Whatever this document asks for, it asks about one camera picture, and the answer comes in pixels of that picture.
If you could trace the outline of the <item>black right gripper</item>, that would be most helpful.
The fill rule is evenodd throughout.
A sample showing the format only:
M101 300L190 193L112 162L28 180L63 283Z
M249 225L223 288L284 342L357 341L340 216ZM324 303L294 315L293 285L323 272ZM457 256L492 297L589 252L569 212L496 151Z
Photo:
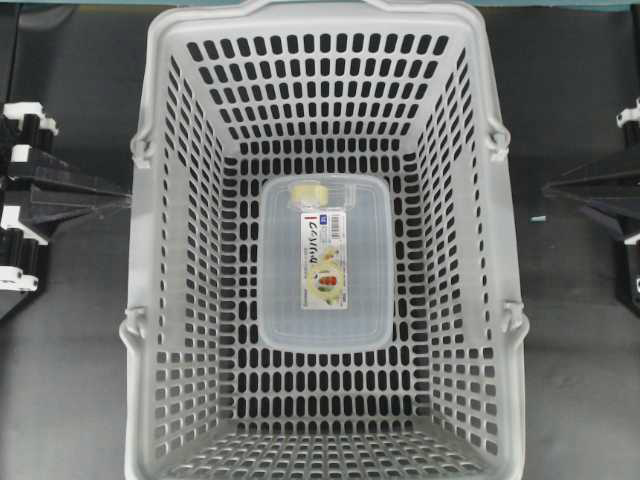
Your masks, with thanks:
M617 274L620 299L639 304L639 107L616 115L624 134L624 150L580 165L547 183L542 192L580 207L586 216L610 232L619 245ZM533 216L531 223L546 222Z

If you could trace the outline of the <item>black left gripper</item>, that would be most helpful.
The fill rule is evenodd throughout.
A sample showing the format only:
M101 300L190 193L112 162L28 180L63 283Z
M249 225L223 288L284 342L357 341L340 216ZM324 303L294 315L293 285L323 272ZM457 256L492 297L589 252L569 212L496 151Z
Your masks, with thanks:
M1 105L1 318L46 287L49 250L69 221L129 211L129 190L53 154L59 130L39 102Z

